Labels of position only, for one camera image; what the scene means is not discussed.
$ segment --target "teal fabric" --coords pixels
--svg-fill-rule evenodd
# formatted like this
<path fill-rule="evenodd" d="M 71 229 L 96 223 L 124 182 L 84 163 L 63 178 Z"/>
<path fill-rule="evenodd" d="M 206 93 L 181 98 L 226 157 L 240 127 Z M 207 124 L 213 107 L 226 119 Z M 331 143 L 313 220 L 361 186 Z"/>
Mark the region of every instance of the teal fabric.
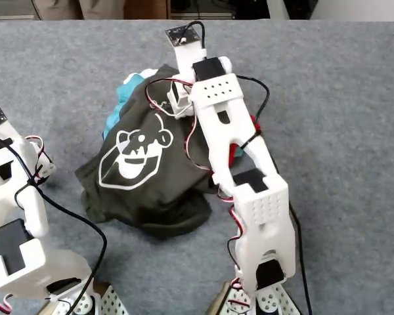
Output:
<path fill-rule="evenodd" d="M 140 74 L 135 73 L 126 84 L 120 85 L 117 88 L 118 104 L 111 115 L 106 119 L 105 130 L 102 134 L 104 140 L 111 129 L 120 121 L 120 111 L 129 100 L 131 93 L 133 93 L 136 86 L 143 81 L 144 78 Z"/>

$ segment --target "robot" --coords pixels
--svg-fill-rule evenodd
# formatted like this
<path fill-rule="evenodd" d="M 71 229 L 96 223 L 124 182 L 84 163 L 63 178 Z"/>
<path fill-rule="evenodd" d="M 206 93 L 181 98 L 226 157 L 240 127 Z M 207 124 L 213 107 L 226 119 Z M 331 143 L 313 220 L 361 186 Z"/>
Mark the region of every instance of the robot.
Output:
<path fill-rule="evenodd" d="M 229 211 L 238 225 L 238 235 L 231 238 L 235 256 L 230 254 L 236 277 L 217 313 L 298 315 L 282 287 L 296 271 L 288 185 L 255 130 L 230 60 L 226 56 L 207 58 L 204 31 L 200 39 L 192 27 L 195 24 L 201 22 L 166 31 L 179 69 L 168 78 L 172 83 L 167 97 L 169 115 L 176 119 L 194 116 L 194 128 L 197 120 L 200 123 L 209 148 L 211 167 L 207 170 L 226 195 L 223 199 L 233 203 Z M 148 93 L 146 96 L 150 105 L 157 107 Z M 231 143 L 252 158 L 255 168 L 231 174 Z M 42 240 L 48 231 L 44 196 L 9 147 L 37 180 L 45 180 L 56 170 L 42 154 L 43 146 L 19 135 L 0 109 L 0 291 L 73 303 L 79 301 L 85 287 L 74 312 L 67 314 L 101 314 L 100 297 L 93 291 L 93 281 L 88 282 L 91 268 L 86 260 L 72 251 L 51 248 Z M 6 222 L 12 211 L 21 209 L 25 220 Z"/>
<path fill-rule="evenodd" d="M 22 137 L 0 109 L 0 291 L 27 299 L 66 301 L 78 298 L 74 314 L 100 314 L 100 295 L 88 279 L 91 268 L 73 251 L 55 249 L 44 240 L 48 232 L 43 196 L 35 186 L 56 171 L 54 163 L 35 136 Z M 22 158 L 34 182 L 27 176 Z M 14 212 L 23 219 L 11 220 Z"/>

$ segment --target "cartoon bear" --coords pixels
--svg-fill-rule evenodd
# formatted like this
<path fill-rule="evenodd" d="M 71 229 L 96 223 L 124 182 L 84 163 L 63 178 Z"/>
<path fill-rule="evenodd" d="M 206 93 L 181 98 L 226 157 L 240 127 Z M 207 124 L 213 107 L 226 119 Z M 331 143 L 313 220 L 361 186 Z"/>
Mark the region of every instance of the cartoon bear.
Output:
<path fill-rule="evenodd" d="M 102 187 L 133 190 L 158 172 L 162 153 L 171 146 L 173 135 L 164 128 L 160 115 L 154 116 L 160 125 L 156 134 L 146 135 L 140 129 L 117 132 L 115 146 L 99 164 L 98 179 Z"/>

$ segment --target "dark green t-shirt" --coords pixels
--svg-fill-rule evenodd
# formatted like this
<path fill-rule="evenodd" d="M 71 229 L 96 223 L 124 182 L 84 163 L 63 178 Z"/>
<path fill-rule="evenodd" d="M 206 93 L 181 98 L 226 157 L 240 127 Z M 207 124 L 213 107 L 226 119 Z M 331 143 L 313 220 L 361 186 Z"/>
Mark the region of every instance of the dark green t-shirt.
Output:
<path fill-rule="evenodd" d="M 87 215 L 93 221 L 118 219 L 166 238 L 190 232 L 208 219 L 211 210 L 202 192 L 209 192 L 209 174 L 195 167 L 184 152 L 192 117 L 175 119 L 152 109 L 144 94 L 149 81 L 175 73 L 163 66 L 141 83 L 99 154 L 76 171 L 85 189 Z M 167 102 L 169 85 L 149 86 L 152 99 L 158 104 Z M 200 128 L 189 147 L 195 161 L 209 165 Z"/>

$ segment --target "pants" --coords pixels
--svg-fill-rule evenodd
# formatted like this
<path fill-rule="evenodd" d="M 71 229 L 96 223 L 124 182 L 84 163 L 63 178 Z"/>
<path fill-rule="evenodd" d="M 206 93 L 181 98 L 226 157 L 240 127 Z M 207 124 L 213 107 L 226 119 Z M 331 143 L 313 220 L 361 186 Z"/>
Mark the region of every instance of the pants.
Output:
<path fill-rule="evenodd" d="M 124 0 L 35 0 L 42 20 L 120 20 Z"/>

